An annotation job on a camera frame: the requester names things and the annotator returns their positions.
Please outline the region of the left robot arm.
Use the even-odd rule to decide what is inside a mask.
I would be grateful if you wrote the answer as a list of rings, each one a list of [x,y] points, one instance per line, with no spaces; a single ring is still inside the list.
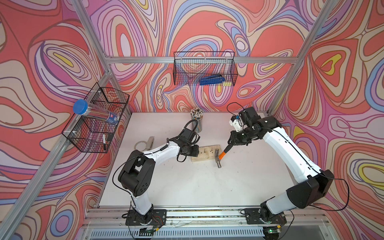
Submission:
[[[122,189],[130,194],[133,209],[137,214],[146,216],[153,211],[147,190],[155,167],[173,158],[182,163],[187,157],[197,157],[199,140],[198,133],[184,128],[179,135],[167,139],[160,147],[145,152],[133,151],[124,165],[119,167],[121,171],[117,180]]]

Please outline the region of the claw hammer orange black handle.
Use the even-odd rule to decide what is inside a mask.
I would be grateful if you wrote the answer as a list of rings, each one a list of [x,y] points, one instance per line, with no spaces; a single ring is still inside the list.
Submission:
[[[224,158],[224,156],[232,149],[234,145],[228,144],[227,147],[220,152],[219,149],[215,149],[215,162],[217,164],[217,167],[220,169],[222,167],[221,160]]]

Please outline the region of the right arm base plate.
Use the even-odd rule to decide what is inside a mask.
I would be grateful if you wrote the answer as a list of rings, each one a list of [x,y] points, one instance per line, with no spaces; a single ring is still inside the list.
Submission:
[[[285,225],[287,223],[284,213],[271,214],[264,208],[246,208],[240,210],[245,216],[248,225]]]

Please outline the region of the wooden block with nails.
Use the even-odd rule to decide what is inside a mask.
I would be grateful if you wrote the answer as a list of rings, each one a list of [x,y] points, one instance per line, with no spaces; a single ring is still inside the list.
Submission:
[[[222,151],[220,145],[211,145],[199,147],[199,154],[197,157],[191,157],[192,162],[201,162],[208,160],[215,160],[216,152],[219,154]]]

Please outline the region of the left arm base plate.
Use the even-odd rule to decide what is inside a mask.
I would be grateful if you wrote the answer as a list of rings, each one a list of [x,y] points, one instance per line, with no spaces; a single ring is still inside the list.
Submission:
[[[126,226],[155,226],[161,227],[166,224],[167,210],[150,210],[145,215],[139,214],[136,210],[129,210],[126,217]]]

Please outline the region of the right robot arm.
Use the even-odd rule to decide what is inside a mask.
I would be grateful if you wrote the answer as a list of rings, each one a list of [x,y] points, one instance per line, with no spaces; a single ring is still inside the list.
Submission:
[[[280,156],[295,180],[294,186],[261,204],[263,221],[269,222],[274,216],[294,208],[304,209],[327,194],[334,174],[330,170],[323,171],[311,161],[273,116],[233,116],[230,125],[234,130],[224,154],[233,146],[247,146],[252,141],[263,140]]]

